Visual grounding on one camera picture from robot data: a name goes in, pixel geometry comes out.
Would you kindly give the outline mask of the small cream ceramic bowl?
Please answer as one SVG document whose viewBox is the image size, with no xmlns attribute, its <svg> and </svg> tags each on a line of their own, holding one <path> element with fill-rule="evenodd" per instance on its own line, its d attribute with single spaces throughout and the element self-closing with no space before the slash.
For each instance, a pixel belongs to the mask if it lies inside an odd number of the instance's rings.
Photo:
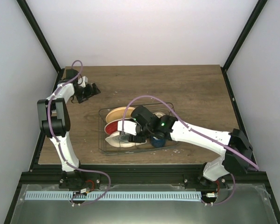
<svg viewBox="0 0 280 224">
<path fill-rule="evenodd" d="M 166 115 L 163 112 L 154 112 L 154 115 L 156 115 L 158 118 L 161 118 L 162 116 Z"/>
</svg>

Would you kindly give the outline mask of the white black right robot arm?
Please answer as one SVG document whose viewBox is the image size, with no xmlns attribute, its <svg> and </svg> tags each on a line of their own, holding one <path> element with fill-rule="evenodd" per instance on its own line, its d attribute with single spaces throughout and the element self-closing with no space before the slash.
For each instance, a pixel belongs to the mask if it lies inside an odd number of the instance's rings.
<svg viewBox="0 0 280 224">
<path fill-rule="evenodd" d="M 118 125 L 120 131 L 130 135 L 130 142 L 142 143 L 148 138 L 185 142 L 218 154 L 218 158 L 204 165 L 198 176 L 203 188 L 209 188 L 227 174 L 246 175 L 252 165 L 252 146 L 239 129 L 232 132 L 210 130 L 186 123 L 174 115 L 158 117 L 142 105 L 133 110 L 131 117 L 131 121 Z"/>
</svg>

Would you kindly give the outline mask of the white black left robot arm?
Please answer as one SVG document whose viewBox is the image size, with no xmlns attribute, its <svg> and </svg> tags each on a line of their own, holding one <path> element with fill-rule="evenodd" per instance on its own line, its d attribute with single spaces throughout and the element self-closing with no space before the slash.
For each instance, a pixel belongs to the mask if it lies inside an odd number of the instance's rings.
<svg viewBox="0 0 280 224">
<path fill-rule="evenodd" d="M 76 98 L 80 104 L 100 93 L 95 83 L 88 83 L 87 77 L 71 68 L 65 71 L 65 78 L 58 82 L 56 90 L 37 102 L 40 130 L 55 146 L 63 172 L 74 172 L 80 165 L 70 141 L 71 123 L 66 103 Z"/>
</svg>

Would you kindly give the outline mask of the red plate teal flower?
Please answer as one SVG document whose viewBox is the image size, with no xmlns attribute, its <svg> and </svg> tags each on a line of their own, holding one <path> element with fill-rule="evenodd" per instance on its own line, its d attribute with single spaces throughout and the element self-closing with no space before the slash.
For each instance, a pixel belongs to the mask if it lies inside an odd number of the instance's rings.
<svg viewBox="0 0 280 224">
<path fill-rule="evenodd" d="M 105 125 L 104 127 L 104 131 L 106 134 L 111 135 L 114 132 L 116 132 L 118 130 L 118 122 L 120 121 L 120 119 L 118 120 L 114 120 L 108 124 Z"/>
</svg>

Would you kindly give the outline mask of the yellow ceramic plate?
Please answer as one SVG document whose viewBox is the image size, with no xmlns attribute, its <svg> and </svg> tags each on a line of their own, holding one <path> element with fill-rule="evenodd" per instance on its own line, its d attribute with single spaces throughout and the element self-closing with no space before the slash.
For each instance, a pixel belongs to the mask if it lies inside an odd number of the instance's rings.
<svg viewBox="0 0 280 224">
<path fill-rule="evenodd" d="M 131 113 L 133 112 L 134 109 L 135 109 L 135 107 L 131 107 L 131 106 L 128 107 L 125 118 L 131 118 Z M 126 106 L 118 107 L 118 108 L 115 108 L 115 109 L 111 110 L 106 115 L 105 121 L 107 123 L 110 123 L 110 122 L 113 122 L 115 120 L 122 119 L 125 110 L 126 110 Z"/>
</svg>

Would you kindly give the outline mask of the dark blue ceramic mug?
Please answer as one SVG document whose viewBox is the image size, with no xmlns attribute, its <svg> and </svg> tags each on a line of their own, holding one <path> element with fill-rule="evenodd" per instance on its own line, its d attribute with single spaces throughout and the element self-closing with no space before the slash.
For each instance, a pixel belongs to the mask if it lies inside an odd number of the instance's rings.
<svg viewBox="0 0 280 224">
<path fill-rule="evenodd" d="M 166 145 L 165 139 L 157 139 L 155 137 L 150 137 L 150 143 L 155 148 L 162 148 Z"/>
</svg>

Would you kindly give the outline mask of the white bowl green red rim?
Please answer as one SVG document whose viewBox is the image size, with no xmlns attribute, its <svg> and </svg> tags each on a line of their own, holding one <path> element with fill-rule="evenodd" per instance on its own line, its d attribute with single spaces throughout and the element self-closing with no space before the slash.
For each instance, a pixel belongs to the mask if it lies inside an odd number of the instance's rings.
<svg viewBox="0 0 280 224">
<path fill-rule="evenodd" d="M 123 147 L 123 148 L 139 146 L 147 143 L 147 141 L 143 143 L 129 142 L 128 136 L 129 136 L 128 134 L 122 136 L 120 135 L 119 132 L 114 132 L 110 136 L 106 137 L 105 141 L 113 147 Z"/>
</svg>

